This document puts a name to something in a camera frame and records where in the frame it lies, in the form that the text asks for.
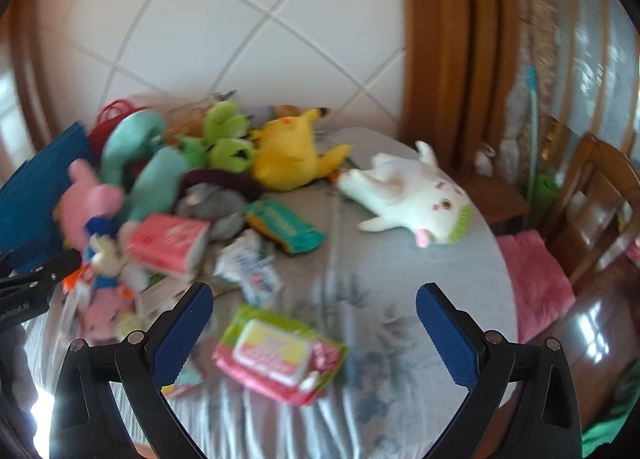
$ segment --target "blue gripper pad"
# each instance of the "blue gripper pad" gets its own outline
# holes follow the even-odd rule
[[[195,283],[171,311],[162,313],[151,326],[147,346],[152,346],[151,382],[156,390],[178,378],[212,312],[213,292],[208,285]],[[164,333],[157,343],[153,341],[154,329]]]
[[[447,310],[449,308],[455,311],[455,308],[439,289],[438,292],[444,300],[438,299],[432,287],[437,289],[434,284],[426,284],[418,289],[415,296],[418,318],[427,330],[453,381],[472,391],[480,377],[478,355]]]

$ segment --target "pink package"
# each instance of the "pink package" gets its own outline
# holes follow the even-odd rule
[[[242,305],[213,359],[248,389],[300,407],[318,398],[346,352],[301,322]]]
[[[154,213],[133,230],[127,255],[160,273],[191,280],[207,245],[210,223]]]

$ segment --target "pink cloth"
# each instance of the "pink cloth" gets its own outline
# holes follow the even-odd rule
[[[574,290],[535,230],[502,235],[497,242],[513,284],[518,342],[525,343],[574,304]]]

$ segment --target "yellow plush toy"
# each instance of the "yellow plush toy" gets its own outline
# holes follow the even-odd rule
[[[320,109],[311,109],[298,117],[286,117],[253,131],[255,151],[254,178],[269,190],[288,192],[314,179],[325,178],[336,170],[351,152],[340,145],[320,156],[314,142],[312,123],[320,118]]]

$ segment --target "white tiled wall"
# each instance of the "white tiled wall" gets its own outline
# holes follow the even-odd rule
[[[326,106],[327,126],[395,135],[403,0],[40,0],[62,126],[118,97],[171,107],[239,90],[245,107]]]

